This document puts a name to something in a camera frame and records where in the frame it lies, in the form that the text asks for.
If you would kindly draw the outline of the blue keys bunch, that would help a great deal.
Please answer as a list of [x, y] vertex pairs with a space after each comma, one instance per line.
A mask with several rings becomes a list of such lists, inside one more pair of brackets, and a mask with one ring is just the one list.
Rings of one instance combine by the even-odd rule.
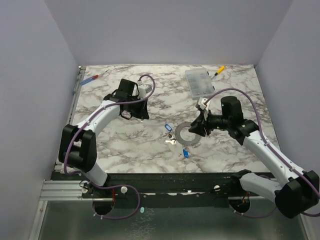
[[163, 134], [163, 137], [168, 137], [170, 140], [175, 139], [173, 128], [169, 124], [165, 124], [164, 128], [166, 130], [166, 133]]

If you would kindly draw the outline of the silver key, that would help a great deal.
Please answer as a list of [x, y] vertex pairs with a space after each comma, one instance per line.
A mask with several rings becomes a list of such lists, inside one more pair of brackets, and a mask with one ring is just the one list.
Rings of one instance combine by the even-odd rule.
[[165, 140], [166, 143], [175, 145], [176, 144], [176, 140]]

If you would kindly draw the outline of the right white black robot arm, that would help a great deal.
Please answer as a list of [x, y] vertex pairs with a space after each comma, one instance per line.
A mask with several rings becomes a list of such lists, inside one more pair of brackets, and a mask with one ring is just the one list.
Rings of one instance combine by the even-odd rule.
[[189, 132], [205, 137], [213, 130], [227, 131], [275, 177], [272, 181], [242, 170], [230, 182], [230, 191], [236, 196], [251, 192], [264, 197], [290, 219], [316, 206], [320, 200], [320, 177], [313, 170], [306, 172], [275, 148], [254, 121], [244, 118], [241, 102], [235, 96], [223, 97], [220, 102], [222, 114], [212, 114], [209, 100], [201, 97], [196, 104], [199, 116], [191, 123]]

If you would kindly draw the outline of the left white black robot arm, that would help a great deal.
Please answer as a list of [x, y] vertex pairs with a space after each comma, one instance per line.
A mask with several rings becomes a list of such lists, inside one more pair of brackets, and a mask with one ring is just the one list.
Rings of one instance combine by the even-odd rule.
[[131, 118], [149, 119], [148, 98], [155, 91], [155, 84], [143, 83], [141, 79], [133, 82], [121, 79], [119, 86], [107, 94], [100, 106], [83, 121], [67, 124], [62, 130], [58, 160], [63, 163], [63, 171], [73, 168], [91, 181], [97, 196], [106, 197], [111, 190], [108, 174], [97, 163], [97, 136], [114, 119], [129, 113]]

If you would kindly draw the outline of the clear plastic screw box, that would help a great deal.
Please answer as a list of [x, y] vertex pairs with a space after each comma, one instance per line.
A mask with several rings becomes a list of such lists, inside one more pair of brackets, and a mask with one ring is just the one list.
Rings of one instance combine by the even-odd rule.
[[215, 87], [205, 68], [194, 68], [184, 72], [193, 100], [207, 98], [214, 94]]

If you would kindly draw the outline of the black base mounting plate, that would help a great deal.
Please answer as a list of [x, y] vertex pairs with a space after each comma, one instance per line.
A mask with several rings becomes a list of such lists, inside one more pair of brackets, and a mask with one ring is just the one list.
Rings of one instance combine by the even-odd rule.
[[108, 186], [100, 189], [86, 184], [86, 200], [107, 203], [115, 196], [117, 208], [227, 208], [229, 200], [241, 200], [246, 192], [236, 173], [112, 173]]

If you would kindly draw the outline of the yellow handled screwdriver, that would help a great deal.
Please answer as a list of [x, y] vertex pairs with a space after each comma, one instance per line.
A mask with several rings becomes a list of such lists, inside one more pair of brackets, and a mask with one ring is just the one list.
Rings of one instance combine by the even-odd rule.
[[225, 69], [225, 66], [221, 66], [210, 78], [213, 79], [216, 76], [218, 76], [223, 70]]

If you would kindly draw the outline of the blue red handled screwdriver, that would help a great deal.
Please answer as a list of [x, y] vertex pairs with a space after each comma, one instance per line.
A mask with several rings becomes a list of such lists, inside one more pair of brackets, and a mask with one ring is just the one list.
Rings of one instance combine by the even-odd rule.
[[102, 76], [103, 76], [104, 74], [106, 74], [107, 72], [108, 72], [108, 70], [104, 71], [104, 72], [101, 73], [101, 74], [96, 74], [96, 75], [93, 75], [93, 76], [91, 76], [91, 77], [88, 77], [88, 78], [82, 80], [79, 84], [80, 84], [80, 86], [84, 86], [84, 85], [86, 85], [86, 84], [88, 84], [88, 83], [90, 83], [90, 82], [98, 79], [99, 77], [102, 77]]

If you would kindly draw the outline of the aluminium left side rail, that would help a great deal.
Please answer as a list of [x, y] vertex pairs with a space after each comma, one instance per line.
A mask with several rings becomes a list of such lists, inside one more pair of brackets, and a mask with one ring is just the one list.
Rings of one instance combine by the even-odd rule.
[[[70, 111], [67, 117], [67, 124], [72, 124], [73, 119], [76, 112], [76, 107], [80, 95], [80, 82], [84, 79], [85, 72], [86, 72], [86, 66], [79, 66], [79, 72], [75, 80], [75, 85], [72, 91], [72, 102], [70, 106]], [[54, 172], [59, 172], [61, 174], [64, 174], [64, 164], [59, 161], [59, 158], [57, 158], [55, 165], [54, 165]]]

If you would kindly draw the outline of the aluminium rail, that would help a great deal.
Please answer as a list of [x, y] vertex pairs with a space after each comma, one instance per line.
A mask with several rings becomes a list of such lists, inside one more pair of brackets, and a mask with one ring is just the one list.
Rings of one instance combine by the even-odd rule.
[[[73, 119], [76, 112], [76, 107], [80, 95], [80, 82], [84, 79], [85, 72], [86, 72], [86, 66], [79, 66], [79, 72], [75, 80], [75, 85], [72, 91], [72, 102], [70, 106], [70, 111], [67, 117], [67, 124], [72, 124]], [[64, 174], [64, 164], [59, 161], [59, 158], [57, 158], [55, 165], [54, 165], [54, 172], [59, 172], [61, 174]]]
[[80, 201], [82, 188], [79, 180], [45, 180], [40, 201]]

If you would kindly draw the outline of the aluminium front rail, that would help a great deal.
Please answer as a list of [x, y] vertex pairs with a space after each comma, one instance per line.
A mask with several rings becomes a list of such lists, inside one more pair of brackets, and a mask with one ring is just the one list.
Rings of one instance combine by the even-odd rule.
[[80, 201], [82, 188], [79, 180], [45, 180], [40, 201]]

